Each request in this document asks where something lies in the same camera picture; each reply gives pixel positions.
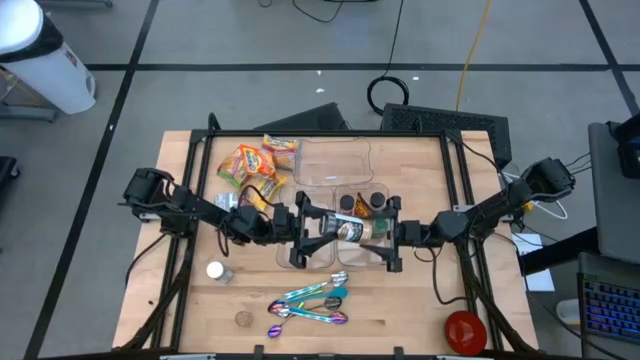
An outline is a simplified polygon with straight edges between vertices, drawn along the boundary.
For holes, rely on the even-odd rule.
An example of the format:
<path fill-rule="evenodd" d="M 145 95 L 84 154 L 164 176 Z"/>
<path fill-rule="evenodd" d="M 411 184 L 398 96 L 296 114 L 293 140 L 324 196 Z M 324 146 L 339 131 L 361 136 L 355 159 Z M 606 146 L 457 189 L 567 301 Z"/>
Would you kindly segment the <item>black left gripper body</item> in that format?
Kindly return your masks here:
<path fill-rule="evenodd" d="M 304 253 L 300 249 L 300 240 L 304 236 L 305 231 L 305 216 L 304 216 L 304 201 L 305 192 L 298 191 L 296 193 L 295 205 L 298 208 L 297 214 L 291 213 L 290 228 L 286 232 L 276 232 L 276 243 L 285 244 L 293 243 L 293 248 L 290 251 L 290 263 L 295 269 L 305 269 Z"/>

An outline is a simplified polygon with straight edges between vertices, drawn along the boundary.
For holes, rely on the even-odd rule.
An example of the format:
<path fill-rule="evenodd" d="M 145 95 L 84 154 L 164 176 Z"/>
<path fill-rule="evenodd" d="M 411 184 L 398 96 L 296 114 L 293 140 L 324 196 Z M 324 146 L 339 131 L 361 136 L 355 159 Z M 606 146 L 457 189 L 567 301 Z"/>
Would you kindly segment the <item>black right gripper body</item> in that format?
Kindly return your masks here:
<path fill-rule="evenodd" d="M 411 248 L 422 248 L 425 245 L 425 227 L 420 223 L 421 236 L 422 236 L 421 243 L 417 246 L 406 246 L 403 243 L 403 228 L 402 228 L 403 221 L 398 220 L 400 210 L 402 209 L 401 198 L 399 196 L 392 196 L 389 198 L 389 200 L 390 200 L 390 207 L 392 210 L 391 220 L 392 220 L 393 229 L 391 230 L 391 238 L 390 238 L 392 255 L 391 255 L 391 259 L 388 261 L 388 271 L 392 273 L 399 273 L 403 270 L 402 258 L 400 257 L 399 248 L 402 246 L 411 247 Z"/>

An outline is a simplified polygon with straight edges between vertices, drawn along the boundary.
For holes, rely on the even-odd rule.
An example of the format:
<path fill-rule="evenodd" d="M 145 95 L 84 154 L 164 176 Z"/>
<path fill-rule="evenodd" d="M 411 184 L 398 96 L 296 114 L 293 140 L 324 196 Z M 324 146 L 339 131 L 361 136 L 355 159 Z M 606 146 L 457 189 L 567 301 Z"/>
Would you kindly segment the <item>large tan-lid spice jar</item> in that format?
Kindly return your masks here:
<path fill-rule="evenodd" d="M 336 213 L 329 214 L 320 220 L 319 232 L 322 234 L 334 232 L 340 241 L 366 244 L 380 240 L 371 237 L 372 221 L 373 219 L 361 219 Z"/>

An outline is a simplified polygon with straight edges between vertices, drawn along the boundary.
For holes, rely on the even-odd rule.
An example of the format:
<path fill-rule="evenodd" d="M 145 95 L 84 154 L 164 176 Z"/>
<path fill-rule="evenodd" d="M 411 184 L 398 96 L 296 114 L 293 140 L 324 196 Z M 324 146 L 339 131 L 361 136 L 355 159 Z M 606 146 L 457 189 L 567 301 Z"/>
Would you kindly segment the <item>silver spoon iridescent handle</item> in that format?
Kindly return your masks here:
<path fill-rule="evenodd" d="M 337 273 L 333 273 L 330 275 L 330 278 L 328 281 L 322 282 L 322 283 L 317 283 L 317 284 L 313 284 L 301 289 L 297 289 L 294 291 L 291 291 L 289 293 L 285 293 L 283 295 L 285 300 L 290 300 L 290 299 L 294 299 L 297 297 L 300 297 L 302 295 L 306 295 L 308 293 L 311 293 L 317 289 L 321 289 L 326 285 L 332 285 L 333 287 L 339 287 L 344 285 L 346 282 L 348 281 L 348 274 L 345 271 L 339 271 Z"/>

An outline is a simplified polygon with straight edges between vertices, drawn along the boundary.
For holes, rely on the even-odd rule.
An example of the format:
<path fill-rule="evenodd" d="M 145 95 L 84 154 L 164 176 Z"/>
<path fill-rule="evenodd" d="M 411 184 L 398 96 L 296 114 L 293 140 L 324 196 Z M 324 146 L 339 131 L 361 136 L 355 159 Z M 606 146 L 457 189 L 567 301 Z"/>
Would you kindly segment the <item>dark grey metal spoon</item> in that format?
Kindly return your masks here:
<path fill-rule="evenodd" d="M 314 320 L 320 320 L 320 321 L 324 321 L 324 322 L 329 322 L 331 323 L 332 320 L 330 319 L 330 316 L 325 314 L 325 313 L 317 313 L 316 310 L 317 309 L 325 309 L 328 311 L 337 311 L 340 306 L 342 305 L 342 299 L 339 297 L 327 297 L 324 299 L 324 302 L 321 305 L 316 305 L 314 307 L 310 307 L 310 308 L 291 308 L 290 312 L 293 313 L 294 315 L 298 315 L 298 316 L 303 316 L 303 317 L 307 317 L 307 318 L 311 318 Z"/>

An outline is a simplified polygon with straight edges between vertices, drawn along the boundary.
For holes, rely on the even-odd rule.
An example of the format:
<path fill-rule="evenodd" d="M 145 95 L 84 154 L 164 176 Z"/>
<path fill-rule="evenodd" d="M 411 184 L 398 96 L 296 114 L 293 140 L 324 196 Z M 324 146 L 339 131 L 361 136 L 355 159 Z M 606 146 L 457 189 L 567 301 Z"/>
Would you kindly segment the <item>purple spoon teal handle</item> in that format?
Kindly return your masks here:
<path fill-rule="evenodd" d="M 301 308 L 283 308 L 278 312 L 278 315 L 282 317 L 295 315 L 335 325 L 346 324 L 349 320 L 348 316 L 340 311 L 333 312 L 329 315 L 322 315 Z"/>

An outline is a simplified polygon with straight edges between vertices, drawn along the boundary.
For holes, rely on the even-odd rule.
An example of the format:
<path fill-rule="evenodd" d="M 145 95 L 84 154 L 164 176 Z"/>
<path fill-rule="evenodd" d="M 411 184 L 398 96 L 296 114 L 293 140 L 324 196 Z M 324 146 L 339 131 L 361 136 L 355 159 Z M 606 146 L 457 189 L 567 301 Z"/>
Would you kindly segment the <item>white-lid spice jar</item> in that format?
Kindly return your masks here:
<path fill-rule="evenodd" d="M 233 271 L 219 261 L 210 262 L 206 267 L 206 274 L 220 284 L 228 284 L 234 277 Z"/>

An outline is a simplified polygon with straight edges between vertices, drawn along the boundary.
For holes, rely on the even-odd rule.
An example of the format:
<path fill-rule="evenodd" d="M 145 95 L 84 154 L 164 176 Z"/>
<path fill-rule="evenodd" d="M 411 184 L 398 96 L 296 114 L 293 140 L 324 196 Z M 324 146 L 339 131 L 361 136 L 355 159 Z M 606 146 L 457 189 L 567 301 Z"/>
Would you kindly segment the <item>orange-brown seasoning packet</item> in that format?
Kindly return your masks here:
<path fill-rule="evenodd" d="M 353 215 L 358 218 L 368 218 L 372 213 L 373 210 L 368 202 L 364 199 L 361 193 L 358 193 L 355 198 Z"/>

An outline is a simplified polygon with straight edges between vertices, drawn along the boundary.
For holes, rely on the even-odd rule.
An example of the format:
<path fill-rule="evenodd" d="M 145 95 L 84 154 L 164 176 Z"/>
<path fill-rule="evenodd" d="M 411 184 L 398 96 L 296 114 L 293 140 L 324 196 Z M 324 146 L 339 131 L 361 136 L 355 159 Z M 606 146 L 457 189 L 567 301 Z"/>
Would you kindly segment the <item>small clear plastic bin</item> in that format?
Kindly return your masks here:
<path fill-rule="evenodd" d="M 381 183 L 366 183 L 360 185 L 340 185 L 334 191 L 335 210 L 342 215 L 353 215 L 352 211 L 343 211 L 340 209 L 340 198 L 343 195 L 351 195 L 354 200 L 358 193 L 361 193 L 364 199 L 370 201 L 370 196 L 373 192 L 381 192 L 385 195 L 386 200 L 389 197 L 388 188 Z M 384 262 L 381 258 L 372 252 L 366 251 L 360 248 L 357 244 L 338 242 L 337 243 L 337 258 L 339 262 L 344 266 L 351 267 L 379 267 L 383 266 Z"/>
<path fill-rule="evenodd" d="M 297 214 L 298 208 L 295 205 L 296 193 L 304 191 L 309 197 L 313 206 L 333 210 L 335 208 L 334 193 L 329 187 L 310 187 L 303 185 L 286 185 L 278 195 L 278 201 L 288 206 L 290 211 Z M 294 269 L 290 263 L 290 251 L 293 243 L 279 244 L 276 253 L 276 262 L 283 268 Z M 331 242 L 316 251 L 307 258 L 307 270 L 319 270 L 329 268 L 336 259 L 336 245 Z"/>

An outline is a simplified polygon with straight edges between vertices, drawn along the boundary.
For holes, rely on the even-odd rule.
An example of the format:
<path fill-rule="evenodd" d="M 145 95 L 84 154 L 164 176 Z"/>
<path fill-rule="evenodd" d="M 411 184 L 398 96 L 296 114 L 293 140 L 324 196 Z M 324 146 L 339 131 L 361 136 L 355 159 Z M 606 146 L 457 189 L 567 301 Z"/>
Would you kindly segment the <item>yellow instant noodle packet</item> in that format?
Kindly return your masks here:
<path fill-rule="evenodd" d="M 281 175 L 271 180 L 252 176 L 244 184 L 246 192 L 243 201 L 263 211 L 287 182 L 288 178 Z"/>

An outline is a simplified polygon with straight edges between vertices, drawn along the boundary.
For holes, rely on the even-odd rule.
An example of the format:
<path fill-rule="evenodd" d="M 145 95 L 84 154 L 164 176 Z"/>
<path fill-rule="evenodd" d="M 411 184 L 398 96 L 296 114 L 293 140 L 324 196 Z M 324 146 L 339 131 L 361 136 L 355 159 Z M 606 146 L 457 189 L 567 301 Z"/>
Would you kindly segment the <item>large clear plastic bin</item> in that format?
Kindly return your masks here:
<path fill-rule="evenodd" d="M 332 187 L 371 181 L 371 142 L 364 137 L 309 138 L 301 140 L 294 180 L 304 186 Z M 337 176 L 336 180 L 326 180 Z"/>

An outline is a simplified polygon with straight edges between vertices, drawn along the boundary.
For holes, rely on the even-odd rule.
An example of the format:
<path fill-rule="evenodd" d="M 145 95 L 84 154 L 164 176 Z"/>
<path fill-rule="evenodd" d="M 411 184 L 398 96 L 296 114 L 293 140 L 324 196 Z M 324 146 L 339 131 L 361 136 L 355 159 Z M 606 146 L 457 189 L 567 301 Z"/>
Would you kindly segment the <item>yellow-red noodle packet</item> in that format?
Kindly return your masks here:
<path fill-rule="evenodd" d="M 265 134 L 262 148 L 272 155 L 276 168 L 291 171 L 295 169 L 296 157 L 300 149 L 299 140 Z"/>

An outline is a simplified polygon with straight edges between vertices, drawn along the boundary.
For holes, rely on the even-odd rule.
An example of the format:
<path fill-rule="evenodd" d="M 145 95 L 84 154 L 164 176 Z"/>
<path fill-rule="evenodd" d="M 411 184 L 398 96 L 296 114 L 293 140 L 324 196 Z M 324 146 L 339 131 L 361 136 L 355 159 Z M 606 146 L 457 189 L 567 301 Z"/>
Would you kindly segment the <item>yellow-green noodle packet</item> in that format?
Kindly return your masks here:
<path fill-rule="evenodd" d="M 236 148 L 218 166 L 217 175 L 228 181 L 235 189 L 239 189 L 248 174 L 244 167 L 244 158 L 240 148 Z"/>

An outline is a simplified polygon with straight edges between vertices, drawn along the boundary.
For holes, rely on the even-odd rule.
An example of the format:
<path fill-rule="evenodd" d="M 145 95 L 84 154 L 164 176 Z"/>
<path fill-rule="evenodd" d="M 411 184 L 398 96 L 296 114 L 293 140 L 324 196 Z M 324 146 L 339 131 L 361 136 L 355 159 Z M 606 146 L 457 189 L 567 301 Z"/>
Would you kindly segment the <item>black flat panel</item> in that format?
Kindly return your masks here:
<path fill-rule="evenodd" d="M 256 127 L 256 130 L 342 130 L 348 125 L 335 102 Z"/>

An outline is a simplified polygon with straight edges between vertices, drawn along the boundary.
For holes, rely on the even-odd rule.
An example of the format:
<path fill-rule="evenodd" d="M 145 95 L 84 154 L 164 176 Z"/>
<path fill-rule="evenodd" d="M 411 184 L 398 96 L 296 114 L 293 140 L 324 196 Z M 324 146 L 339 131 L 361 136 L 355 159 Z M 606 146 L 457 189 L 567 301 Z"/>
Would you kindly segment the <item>red round bowl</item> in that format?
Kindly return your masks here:
<path fill-rule="evenodd" d="M 469 311 L 456 311 L 445 322 L 445 338 L 454 352 L 476 356 L 485 350 L 488 335 L 477 315 Z"/>

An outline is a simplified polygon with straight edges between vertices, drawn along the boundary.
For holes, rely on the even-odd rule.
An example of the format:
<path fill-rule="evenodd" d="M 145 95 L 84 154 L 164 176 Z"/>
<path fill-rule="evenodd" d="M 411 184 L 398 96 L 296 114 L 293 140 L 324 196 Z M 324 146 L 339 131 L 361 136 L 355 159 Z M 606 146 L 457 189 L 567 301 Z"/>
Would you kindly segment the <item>white paper sheet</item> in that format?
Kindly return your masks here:
<path fill-rule="evenodd" d="M 541 237 L 538 234 L 513 233 L 512 240 L 517 247 L 526 289 L 531 292 L 553 293 L 555 286 L 551 272 L 540 266 L 541 257 L 537 254 L 537 251 L 544 248 Z"/>

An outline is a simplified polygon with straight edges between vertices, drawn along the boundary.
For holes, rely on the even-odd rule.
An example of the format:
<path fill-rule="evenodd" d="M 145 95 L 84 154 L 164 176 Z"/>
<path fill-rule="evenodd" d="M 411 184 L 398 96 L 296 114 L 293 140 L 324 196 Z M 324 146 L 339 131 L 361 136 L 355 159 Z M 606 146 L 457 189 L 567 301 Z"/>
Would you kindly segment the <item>black metal bar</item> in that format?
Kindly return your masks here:
<path fill-rule="evenodd" d="M 537 251 L 537 254 L 541 257 L 540 266 L 548 269 L 574 261 L 580 253 L 600 254 L 596 227 L 584 230 L 551 245 L 545 245 L 542 250 Z"/>

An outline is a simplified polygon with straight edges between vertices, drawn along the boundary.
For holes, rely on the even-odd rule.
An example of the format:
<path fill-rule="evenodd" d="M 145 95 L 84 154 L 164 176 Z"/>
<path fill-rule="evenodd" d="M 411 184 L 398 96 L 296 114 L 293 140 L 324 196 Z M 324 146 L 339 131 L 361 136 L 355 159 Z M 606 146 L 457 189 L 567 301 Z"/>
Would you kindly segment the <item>white computer mouse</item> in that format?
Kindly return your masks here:
<path fill-rule="evenodd" d="M 581 323 L 580 308 L 579 308 L 579 300 L 577 298 L 559 301 L 556 304 L 555 310 L 556 310 L 556 315 L 564 323 L 570 326 L 580 325 Z"/>

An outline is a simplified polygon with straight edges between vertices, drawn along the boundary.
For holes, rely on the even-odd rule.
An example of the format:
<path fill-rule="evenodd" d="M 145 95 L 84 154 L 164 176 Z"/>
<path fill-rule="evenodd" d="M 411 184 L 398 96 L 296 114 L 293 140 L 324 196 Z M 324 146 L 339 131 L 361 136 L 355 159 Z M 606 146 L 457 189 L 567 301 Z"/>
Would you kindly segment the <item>grey desk top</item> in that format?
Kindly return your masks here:
<path fill-rule="evenodd" d="M 588 140 L 599 251 L 640 264 L 640 179 L 623 175 L 607 125 L 590 124 Z"/>

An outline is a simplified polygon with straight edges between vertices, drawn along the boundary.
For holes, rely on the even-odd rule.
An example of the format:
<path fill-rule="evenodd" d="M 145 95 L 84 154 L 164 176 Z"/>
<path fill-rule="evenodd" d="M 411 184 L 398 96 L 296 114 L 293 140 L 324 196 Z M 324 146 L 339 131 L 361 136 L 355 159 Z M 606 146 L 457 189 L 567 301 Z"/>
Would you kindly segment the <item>laptop blue backlit keyboard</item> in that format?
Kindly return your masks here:
<path fill-rule="evenodd" d="M 578 265 L 582 334 L 640 346 L 640 265 L 589 253 Z"/>

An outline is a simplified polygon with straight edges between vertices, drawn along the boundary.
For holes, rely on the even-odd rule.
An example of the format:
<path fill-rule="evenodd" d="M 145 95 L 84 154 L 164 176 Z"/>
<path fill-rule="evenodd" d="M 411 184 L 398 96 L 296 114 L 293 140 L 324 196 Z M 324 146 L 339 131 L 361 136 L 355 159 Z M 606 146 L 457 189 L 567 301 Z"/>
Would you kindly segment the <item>black device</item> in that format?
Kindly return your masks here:
<path fill-rule="evenodd" d="M 626 178 L 640 179 L 640 113 L 623 123 L 608 121 L 609 133 L 617 142 L 621 171 Z"/>

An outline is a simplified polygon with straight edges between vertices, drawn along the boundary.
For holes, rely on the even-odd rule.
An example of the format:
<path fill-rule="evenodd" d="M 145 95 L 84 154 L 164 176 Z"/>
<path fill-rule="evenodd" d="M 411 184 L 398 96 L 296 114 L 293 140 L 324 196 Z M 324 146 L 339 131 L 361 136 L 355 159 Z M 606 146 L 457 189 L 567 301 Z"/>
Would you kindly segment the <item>grey metal stand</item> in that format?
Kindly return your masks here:
<path fill-rule="evenodd" d="M 0 89 L 0 120 L 34 120 L 53 123 L 58 112 L 45 105 L 39 95 L 36 95 L 24 85 L 16 75 L 0 66 L 0 75 L 4 78 L 5 87 Z M 7 98 L 18 89 L 29 101 L 25 103 L 10 103 Z"/>

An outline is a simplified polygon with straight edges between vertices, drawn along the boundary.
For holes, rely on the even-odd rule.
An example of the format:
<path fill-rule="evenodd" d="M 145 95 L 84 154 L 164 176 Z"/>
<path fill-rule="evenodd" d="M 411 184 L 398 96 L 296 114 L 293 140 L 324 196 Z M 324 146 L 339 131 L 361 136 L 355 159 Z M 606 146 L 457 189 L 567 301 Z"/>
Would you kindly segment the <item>white trash can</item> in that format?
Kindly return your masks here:
<path fill-rule="evenodd" d="M 35 0 L 0 0 L 0 66 L 66 114 L 96 104 L 96 79 Z"/>

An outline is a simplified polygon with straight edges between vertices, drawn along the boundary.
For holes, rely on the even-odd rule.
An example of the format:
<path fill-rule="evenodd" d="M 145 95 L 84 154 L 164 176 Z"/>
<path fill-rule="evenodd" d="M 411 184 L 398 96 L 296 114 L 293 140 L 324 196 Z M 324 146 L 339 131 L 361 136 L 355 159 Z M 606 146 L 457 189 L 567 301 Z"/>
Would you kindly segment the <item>black aluminium frame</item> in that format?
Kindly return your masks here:
<path fill-rule="evenodd" d="M 450 207 L 440 141 L 436 137 L 382 135 L 380 131 L 337 130 L 337 135 L 291 135 L 306 138 L 367 138 L 372 145 L 373 182 L 387 186 L 391 195 L 401 197 L 401 220 L 431 221 L 440 210 Z M 192 131 L 166 131 L 163 135 L 155 167 L 182 178 Z M 238 145 L 259 145 L 256 136 L 223 136 L 212 140 L 212 152 L 204 185 L 204 198 L 232 188 L 214 174 L 219 163 Z M 390 273 L 385 266 L 347 268 L 349 295 L 341 309 L 349 321 L 330 325 L 311 319 L 294 317 L 284 325 L 283 333 L 274 339 L 268 328 L 284 319 L 267 312 L 268 305 L 285 293 L 313 283 L 326 281 L 330 273 L 340 269 L 336 260 L 325 269 L 301 270 L 283 268 L 276 263 L 277 245 L 230 244 L 230 256 L 219 253 L 216 229 L 200 223 L 195 240 L 195 260 L 186 307 L 179 332 L 178 351 L 184 353 L 238 354 L 253 352 L 264 346 L 266 355 L 318 354 L 392 355 L 402 347 L 405 356 L 453 354 L 447 343 L 444 326 L 447 317 L 466 305 L 462 301 L 441 305 L 432 286 L 432 263 L 421 262 L 411 248 L 400 250 L 403 271 Z M 152 312 L 149 301 L 159 302 L 162 279 L 170 241 L 162 240 L 134 267 L 126 288 L 113 346 L 123 346 L 142 327 Z M 515 247 L 500 236 L 485 243 L 488 269 L 495 301 L 523 339 L 536 349 L 538 341 L 520 276 Z M 209 278 L 206 267 L 221 261 L 234 273 L 228 285 Z M 460 266 L 453 245 L 446 245 L 437 260 L 438 288 L 449 299 L 464 293 Z M 253 314 L 248 328 L 234 322 L 239 311 Z"/>

